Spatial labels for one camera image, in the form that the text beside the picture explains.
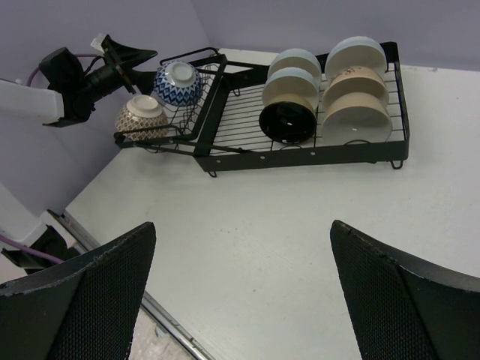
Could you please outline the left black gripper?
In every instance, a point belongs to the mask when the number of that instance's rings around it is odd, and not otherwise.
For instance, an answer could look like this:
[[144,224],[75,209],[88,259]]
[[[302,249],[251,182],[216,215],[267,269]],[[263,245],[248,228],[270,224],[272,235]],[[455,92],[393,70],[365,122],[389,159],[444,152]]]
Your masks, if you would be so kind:
[[86,76],[86,91],[93,101],[99,101],[107,95],[124,87],[131,94],[134,85],[142,94],[151,94],[155,87],[156,71],[132,70],[138,65],[153,59],[158,52],[150,49],[137,49],[114,41],[109,35],[103,42],[105,64]]

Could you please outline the tan bowl with branch motif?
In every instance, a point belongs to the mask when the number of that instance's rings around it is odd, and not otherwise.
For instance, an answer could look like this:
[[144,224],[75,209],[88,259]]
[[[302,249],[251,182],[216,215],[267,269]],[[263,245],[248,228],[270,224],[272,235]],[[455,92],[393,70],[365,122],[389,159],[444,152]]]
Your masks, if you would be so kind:
[[389,103],[389,91],[382,76],[369,67],[353,66],[328,83],[322,97],[322,110],[326,111],[340,97],[354,92],[372,95],[384,107]]

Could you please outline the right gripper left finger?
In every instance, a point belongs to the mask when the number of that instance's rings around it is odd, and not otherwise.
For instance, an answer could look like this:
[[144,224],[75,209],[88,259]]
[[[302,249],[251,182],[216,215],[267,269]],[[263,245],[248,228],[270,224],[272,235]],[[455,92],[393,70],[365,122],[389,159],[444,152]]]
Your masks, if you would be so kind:
[[2,359],[128,359],[156,244],[145,222],[1,285]]

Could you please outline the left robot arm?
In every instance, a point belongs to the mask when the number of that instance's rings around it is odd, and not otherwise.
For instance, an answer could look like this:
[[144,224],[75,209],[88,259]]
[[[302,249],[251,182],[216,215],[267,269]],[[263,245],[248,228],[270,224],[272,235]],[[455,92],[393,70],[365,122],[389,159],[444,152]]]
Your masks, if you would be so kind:
[[158,55],[150,49],[137,49],[115,42],[108,34],[99,34],[91,47],[95,61],[103,66],[85,70],[80,56],[62,47],[46,56],[38,65],[48,81],[47,88],[32,87],[33,76],[25,85],[1,80],[1,113],[36,118],[43,125],[63,128],[89,120],[95,104],[119,90],[129,93],[153,92],[155,71],[135,69]]

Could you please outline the blue zigzag patterned bowl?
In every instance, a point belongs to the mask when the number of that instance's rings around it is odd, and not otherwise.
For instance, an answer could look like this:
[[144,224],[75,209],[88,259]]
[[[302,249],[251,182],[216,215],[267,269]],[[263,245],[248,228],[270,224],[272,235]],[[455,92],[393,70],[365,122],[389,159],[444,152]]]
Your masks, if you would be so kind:
[[193,106],[203,94],[202,78],[191,64],[170,61],[157,69],[154,93],[166,104],[175,107]]

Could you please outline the black glazed tan bowl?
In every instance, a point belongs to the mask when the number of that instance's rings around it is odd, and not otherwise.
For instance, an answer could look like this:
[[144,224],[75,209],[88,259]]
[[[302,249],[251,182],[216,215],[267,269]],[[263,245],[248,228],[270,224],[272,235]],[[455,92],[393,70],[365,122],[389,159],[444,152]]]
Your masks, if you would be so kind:
[[315,132],[316,117],[311,105],[296,94],[283,94],[266,105],[259,115],[259,126],[271,140],[298,144]]

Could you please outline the brown lattice patterned bowl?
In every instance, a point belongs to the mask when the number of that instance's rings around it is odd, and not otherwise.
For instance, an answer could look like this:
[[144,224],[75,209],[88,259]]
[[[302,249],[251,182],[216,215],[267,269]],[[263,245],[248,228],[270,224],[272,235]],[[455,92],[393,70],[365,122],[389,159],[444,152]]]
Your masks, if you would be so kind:
[[121,108],[115,126],[118,132],[133,141],[150,140],[165,137],[169,129],[168,118],[162,105],[149,95],[132,97]]

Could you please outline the tan bowl white inside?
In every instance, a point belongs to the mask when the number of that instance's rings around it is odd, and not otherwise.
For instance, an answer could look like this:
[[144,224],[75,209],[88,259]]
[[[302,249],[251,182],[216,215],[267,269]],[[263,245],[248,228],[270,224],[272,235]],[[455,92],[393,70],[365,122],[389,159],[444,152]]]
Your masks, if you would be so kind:
[[353,92],[339,97],[325,111],[321,136],[330,146],[351,142],[384,143],[393,124],[386,107],[373,95]]

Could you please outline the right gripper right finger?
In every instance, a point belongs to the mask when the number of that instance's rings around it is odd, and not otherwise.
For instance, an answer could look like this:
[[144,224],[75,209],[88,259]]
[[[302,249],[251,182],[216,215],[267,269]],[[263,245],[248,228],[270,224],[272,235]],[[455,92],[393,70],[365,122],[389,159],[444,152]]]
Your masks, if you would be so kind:
[[331,249],[363,359],[478,359],[479,279],[335,220]]

